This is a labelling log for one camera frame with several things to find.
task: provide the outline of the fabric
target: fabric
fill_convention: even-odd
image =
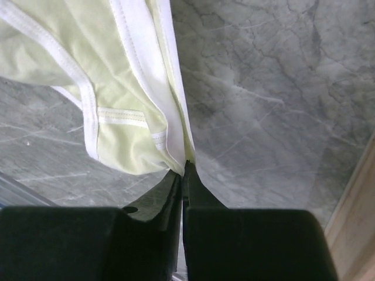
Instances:
[[[78,106],[88,154],[109,167],[195,161],[169,0],[0,0],[0,64]]]

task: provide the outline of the marble wall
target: marble wall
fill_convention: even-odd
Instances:
[[[172,0],[199,173],[325,225],[375,125],[375,3]]]

